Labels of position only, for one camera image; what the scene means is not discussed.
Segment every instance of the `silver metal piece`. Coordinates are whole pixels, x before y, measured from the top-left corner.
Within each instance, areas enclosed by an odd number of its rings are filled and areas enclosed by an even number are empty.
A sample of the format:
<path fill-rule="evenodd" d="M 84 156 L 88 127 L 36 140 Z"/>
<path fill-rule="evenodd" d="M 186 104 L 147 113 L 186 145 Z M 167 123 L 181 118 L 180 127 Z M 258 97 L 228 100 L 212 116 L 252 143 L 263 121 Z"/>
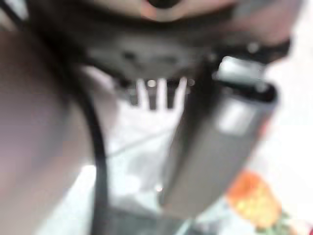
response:
<path fill-rule="evenodd" d="M 226 56 L 217 71 L 217 80 L 241 86 L 255 86 L 262 81 L 265 65 Z"/>
<path fill-rule="evenodd" d="M 148 87 L 156 87 L 157 82 L 155 80 L 149 80 L 147 85 L 148 85 Z"/>
<path fill-rule="evenodd" d="M 194 85 L 195 85 L 195 80 L 194 79 L 188 79 L 188 81 L 187 81 L 187 85 L 189 86 L 189 87 L 193 87 Z"/>
<path fill-rule="evenodd" d="M 257 53 L 259 49 L 260 45 L 258 43 L 249 43 L 247 46 L 247 50 L 252 54 Z"/>
<path fill-rule="evenodd" d="M 216 116 L 215 125 L 228 135 L 243 136 L 248 132 L 256 110 L 235 99 L 226 100 Z"/>

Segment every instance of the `black cable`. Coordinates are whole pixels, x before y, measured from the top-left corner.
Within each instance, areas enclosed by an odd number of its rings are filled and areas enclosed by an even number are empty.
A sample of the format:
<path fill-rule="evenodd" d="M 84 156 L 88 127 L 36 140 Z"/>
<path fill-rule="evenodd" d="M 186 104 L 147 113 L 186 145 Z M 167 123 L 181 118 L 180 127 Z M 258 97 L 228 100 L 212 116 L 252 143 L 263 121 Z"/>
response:
<path fill-rule="evenodd" d="M 23 20 L 8 6 L 4 0 L 0 0 L 0 8 L 7 14 L 12 22 L 22 31 L 29 31 Z M 105 235 L 107 234 L 107 212 L 108 212 L 108 187 L 107 187 L 107 165 L 106 153 L 104 146 L 104 138 L 101 132 L 100 122 L 96 115 L 93 101 L 89 94 L 83 89 L 81 84 L 70 69 L 57 66 L 57 74 L 60 76 L 60 83 L 63 88 L 69 92 L 81 107 L 87 121 L 89 133 L 93 143 L 94 161 L 96 166 L 96 180 L 94 191 L 94 208 L 93 218 L 91 223 L 90 235 Z"/>

